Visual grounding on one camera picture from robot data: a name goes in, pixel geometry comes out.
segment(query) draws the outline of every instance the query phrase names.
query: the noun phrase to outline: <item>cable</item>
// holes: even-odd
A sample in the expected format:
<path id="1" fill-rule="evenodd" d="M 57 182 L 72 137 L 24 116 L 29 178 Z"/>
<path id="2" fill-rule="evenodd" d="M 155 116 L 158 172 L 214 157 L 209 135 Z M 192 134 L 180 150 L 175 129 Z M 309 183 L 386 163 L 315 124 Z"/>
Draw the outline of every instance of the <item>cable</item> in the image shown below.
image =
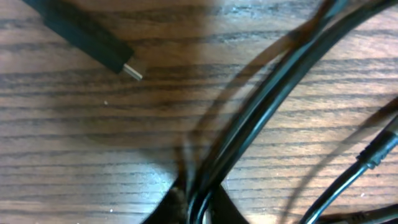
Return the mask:
<path id="1" fill-rule="evenodd" d="M 142 75 L 127 62 L 134 51 L 90 16 L 62 0 L 23 0 L 44 18 L 44 24 L 115 73 L 122 71 L 137 80 Z"/>
<path id="2" fill-rule="evenodd" d="M 398 115 L 384 128 L 357 157 L 348 170 L 341 174 L 308 209 L 299 224 L 314 223 L 322 212 L 367 169 L 374 169 L 398 144 Z"/>
<path id="3" fill-rule="evenodd" d="M 208 206 L 208 200 L 214 189 L 220 185 L 221 181 L 249 147 L 279 105 L 310 68 L 350 30 L 397 3 L 397 0 L 374 0 L 367 2 L 364 6 L 346 16 L 322 34 L 316 43 L 301 57 L 295 58 L 295 63 L 290 66 L 285 78 L 279 81 L 271 91 L 267 91 L 267 97 L 260 98 L 260 102 L 256 102 L 257 104 L 254 109 L 251 108 L 252 100 L 249 101 L 249 109 L 254 110 L 254 112 L 250 113 L 250 117 L 245 117 L 247 115 L 245 112 L 243 113 L 243 117 L 238 117 L 238 119 L 245 119 L 246 122 L 239 127 L 237 134 L 233 138 L 227 135 L 226 139 L 229 141 L 225 143 L 227 144 L 223 150 L 225 153 L 217 159 L 216 165 L 208 172 L 209 176 L 206 179 L 202 179 L 205 183 L 191 201 L 189 223 L 201 222 L 204 211 Z M 255 93 L 257 95 L 253 96 L 254 99 L 258 99 L 258 92 Z"/>
<path id="4" fill-rule="evenodd" d="M 216 142 L 212 147 L 210 154 L 203 161 L 200 170 L 197 172 L 197 181 L 194 183 L 196 188 L 194 188 L 193 191 L 197 191 L 202 188 L 201 185 L 203 183 L 203 179 L 207 179 L 208 176 L 211 175 L 210 171 L 213 169 L 215 161 L 217 161 L 221 155 L 226 153 L 232 140 L 238 136 L 239 131 L 243 128 L 243 125 L 248 122 L 248 119 L 252 114 L 255 113 L 256 108 L 259 107 L 261 102 L 276 86 L 276 84 L 286 76 L 287 71 L 295 61 L 300 58 L 310 46 L 312 46 L 314 40 L 319 36 L 322 29 L 344 8 L 346 3 L 347 0 L 327 0 L 323 2 L 320 6 L 320 10 L 309 22 L 308 26 L 311 28 L 310 32 L 300 33 L 297 43 L 292 50 L 286 54 L 274 71 L 261 83 L 259 88 L 246 103 L 245 109 L 242 110 L 238 118 L 233 120 L 229 127 L 229 131 L 225 134 L 223 140 Z"/>
<path id="5" fill-rule="evenodd" d="M 379 208 L 367 212 L 355 212 L 349 214 L 326 215 L 321 217 L 316 224 L 377 224 L 390 220 L 398 221 L 398 204 L 385 208 Z"/>

